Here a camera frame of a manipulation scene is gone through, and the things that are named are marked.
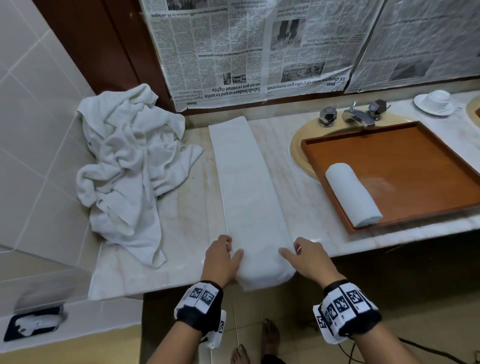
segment hand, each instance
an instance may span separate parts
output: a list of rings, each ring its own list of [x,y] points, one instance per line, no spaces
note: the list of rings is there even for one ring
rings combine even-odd
[[[304,277],[316,281],[322,288],[330,283],[345,279],[345,276],[338,272],[320,243],[297,238],[293,246],[297,255],[286,248],[280,248],[278,252]]]
[[[243,249],[239,249],[230,258],[232,238],[220,235],[205,253],[204,270],[201,280],[211,280],[220,287],[225,286],[237,275],[240,261],[243,258]]]

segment tray rim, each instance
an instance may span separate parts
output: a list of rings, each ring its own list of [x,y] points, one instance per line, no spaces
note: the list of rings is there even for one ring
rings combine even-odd
[[[325,193],[330,200],[330,203],[333,205],[334,210],[342,222],[345,230],[347,231],[348,234],[355,234],[359,233],[362,231],[366,231],[371,228],[383,228],[383,227],[389,227],[396,225],[401,222],[410,222],[410,221],[416,221],[420,219],[425,219],[425,218],[431,218],[431,217],[436,217],[436,216],[443,216],[459,211],[463,211],[468,208],[480,206],[480,203],[472,203],[472,204],[467,204],[461,207],[454,207],[454,208],[446,208],[443,210],[439,211],[434,211],[432,213],[428,214],[420,214],[420,215],[413,215],[409,216],[406,218],[400,218],[397,220],[392,220],[392,221],[385,221],[385,222],[377,222],[372,225],[368,225],[362,228],[355,228],[352,223],[350,222],[350,219],[346,215],[345,211],[343,210],[343,207],[340,205],[338,199],[335,196],[335,193],[333,192],[332,187],[328,183],[328,180],[325,176],[325,173],[320,171],[320,167],[317,164],[316,160],[312,158],[312,155],[310,153],[310,150],[308,148],[308,145],[311,144],[316,144],[316,143],[322,143],[322,142],[328,142],[331,140],[339,140],[339,139],[345,139],[345,138],[351,138],[353,136],[361,136],[361,135],[371,135],[371,134],[377,134],[377,133],[383,133],[383,132],[388,132],[391,130],[400,130],[400,129],[407,129],[407,128],[420,128],[422,131],[426,132],[427,134],[430,135],[430,137],[433,137],[437,142],[439,142],[442,147],[446,148],[450,153],[451,157],[457,159],[457,162],[459,164],[463,165],[470,171],[472,171],[474,174],[476,174],[480,178],[480,173],[477,172],[471,165],[469,165],[460,155],[458,155],[457,152],[455,152],[451,147],[449,147],[442,139],[440,139],[437,135],[435,135],[434,132],[432,132],[429,128],[427,128],[421,121],[410,121],[410,122],[405,122],[402,124],[395,124],[395,125],[388,125],[388,126],[375,126],[374,128],[371,129],[362,129],[362,130],[354,130],[354,131],[345,131],[344,133],[334,133],[334,134],[327,134],[323,136],[317,136],[314,138],[308,138],[308,139],[303,139],[301,141],[301,148],[305,155],[307,156],[308,161],[310,162],[311,166],[313,167],[313,170],[315,171],[315,174],[318,177],[318,180],[320,181],[320,184],[322,185],[323,189],[325,190]]]

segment towel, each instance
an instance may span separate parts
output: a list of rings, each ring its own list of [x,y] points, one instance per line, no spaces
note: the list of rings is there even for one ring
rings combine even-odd
[[[246,291],[276,286],[295,269],[278,253],[293,253],[280,202],[250,126],[244,117],[208,127],[215,154],[227,232],[232,249],[245,254],[237,281]]]
[[[92,230],[145,265],[159,267],[162,236],[156,198],[181,184],[202,148],[185,145],[185,118],[155,106],[146,84],[87,97],[78,112],[97,164],[77,173]]]
[[[348,164],[332,164],[325,172],[325,177],[355,228],[371,225],[382,219],[383,216],[372,196]]]

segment saucer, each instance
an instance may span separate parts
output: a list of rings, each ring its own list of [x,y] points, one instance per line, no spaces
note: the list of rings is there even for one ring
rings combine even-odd
[[[456,107],[454,106],[453,102],[449,102],[445,108],[445,110],[443,111],[433,111],[433,110],[429,110],[429,109],[426,109],[424,108],[424,106],[422,106],[422,101],[427,97],[427,94],[421,94],[421,95],[416,95],[414,98],[413,98],[413,103],[415,104],[415,106],[417,108],[419,108],[420,110],[428,113],[428,114],[431,114],[431,115],[436,115],[436,116],[447,116],[447,115],[451,115],[453,114],[453,112],[456,110]]]

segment bare foot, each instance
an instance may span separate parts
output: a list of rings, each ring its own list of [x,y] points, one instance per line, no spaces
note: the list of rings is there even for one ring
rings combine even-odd
[[[262,358],[265,354],[278,356],[280,332],[272,320],[266,319],[262,324]]]
[[[250,364],[247,350],[242,344],[233,350],[230,364]]]

